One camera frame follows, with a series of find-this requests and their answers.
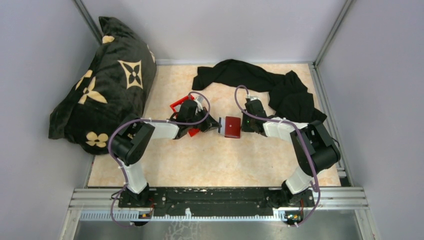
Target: metal frame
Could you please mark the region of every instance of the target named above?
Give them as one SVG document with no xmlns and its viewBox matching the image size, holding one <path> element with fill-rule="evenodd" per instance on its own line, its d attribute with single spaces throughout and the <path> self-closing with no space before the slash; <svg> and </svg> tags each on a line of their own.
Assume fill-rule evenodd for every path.
<svg viewBox="0 0 424 240">
<path fill-rule="evenodd" d="M 92 34 L 99 44 L 102 43 L 102 34 L 97 27 L 95 21 L 90 16 L 87 8 L 82 0 L 72 0 L 75 3 L 81 16 L 90 28 Z M 347 184 L 351 187 L 321 187 L 321 201 L 317 211 L 344 211 L 354 210 L 357 226 L 364 240 L 379 240 L 378 231 L 371 216 L 368 201 L 362 187 L 353 187 L 355 184 L 351 179 L 349 166 L 344 155 L 343 144 L 333 113 L 327 98 L 325 86 L 323 84 L 319 66 L 329 50 L 337 31 L 339 30 L 347 13 L 351 9 L 355 0 L 346 0 L 340 14 L 337 17 L 327 39 L 315 61 L 308 62 L 313 84 L 315 86 L 316 95 L 319 104 L 328 118 L 325 123 L 329 133 L 340 142 L 341 160 L 337 163 L 337 172 L 340 181 L 348 180 Z M 85 188 L 75 189 L 69 204 L 63 230 L 60 235 L 61 240 L 74 239 L 75 232 L 79 221 L 111 221 L 110 208 L 112 204 L 111 195 L 119 190 L 119 188 Z M 297 207 L 280 207 L 274 210 L 273 216 L 252 216 L 252 217 L 194 217 L 190 212 L 186 212 L 184 216 L 153 216 L 150 221 L 281 221 L 282 212 L 299 210 Z M 140 221 L 138 215 L 140 213 L 148 213 L 149 208 L 120 208 L 118 202 L 114 205 L 113 215 L 118 221 Z"/>
</svg>

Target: pillow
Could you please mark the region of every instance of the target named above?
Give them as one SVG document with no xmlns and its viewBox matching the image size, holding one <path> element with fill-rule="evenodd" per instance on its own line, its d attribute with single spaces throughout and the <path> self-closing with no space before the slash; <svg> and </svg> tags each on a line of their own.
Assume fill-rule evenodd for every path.
<svg viewBox="0 0 424 240">
<path fill-rule="evenodd" d="M 107 154 L 110 135 L 129 114 L 142 116 L 156 75 L 147 44 L 114 17 L 98 18 L 102 45 L 84 76 L 50 115 L 48 138 Z"/>
</svg>

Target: gray floor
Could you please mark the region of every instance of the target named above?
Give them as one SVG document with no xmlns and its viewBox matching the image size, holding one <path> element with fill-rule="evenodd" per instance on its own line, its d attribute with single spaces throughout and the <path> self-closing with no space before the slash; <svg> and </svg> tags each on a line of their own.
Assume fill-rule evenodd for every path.
<svg viewBox="0 0 424 240">
<path fill-rule="evenodd" d="M 282 222 L 150 222 L 121 228 L 80 221 L 75 240 L 360 240 L 354 211 L 317 211 L 299 229 Z"/>
</svg>

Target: white backdrop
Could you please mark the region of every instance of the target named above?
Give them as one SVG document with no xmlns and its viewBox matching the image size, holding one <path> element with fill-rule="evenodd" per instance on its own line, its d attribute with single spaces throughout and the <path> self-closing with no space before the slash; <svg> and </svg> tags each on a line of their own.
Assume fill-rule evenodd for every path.
<svg viewBox="0 0 424 240">
<path fill-rule="evenodd" d="M 84 0 L 91 16 L 116 17 L 159 64 L 314 61 L 344 0 Z"/>
</svg>

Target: floor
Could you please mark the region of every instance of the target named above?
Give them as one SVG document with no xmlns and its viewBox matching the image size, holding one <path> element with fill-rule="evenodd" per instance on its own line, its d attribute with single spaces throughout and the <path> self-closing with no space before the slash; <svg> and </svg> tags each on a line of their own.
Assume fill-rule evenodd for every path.
<svg viewBox="0 0 424 240">
<path fill-rule="evenodd" d="M 314 94 L 315 88 L 307 64 L 258 64 L 268 72 L 297 73 Z M 164 120 L 172 110 L 170 104 L 186 96 L 197 75 L 197 65 L 158 66 L 157 76 L 146 103 L 144 117 Z M 213 83 L 201 91 L 211 103 L 210 114 L 219 117 L 242 117 L 234 101 L 235 87 Z M 274 114 L 268 107 L 268 93 L 250 91 L 259 97 L 267 115 Z M 241 104 L 246 93 L 237 94 Z M 273 187 L 280 186 L 298 166 L 293 146 L 281 139 L 242 132 L 240 139 L 225 138 L 217 131 L 198 133 L 179 140 L 151 140 L 142 167 L 150 186 L 154 187 Z M 340 186 L 336 166 L 318 175 L 321 186 Z M 90 187 L 120 187 L 122 172 L 109 155 L 96 156 L 88 182 Z"/>
</svg>

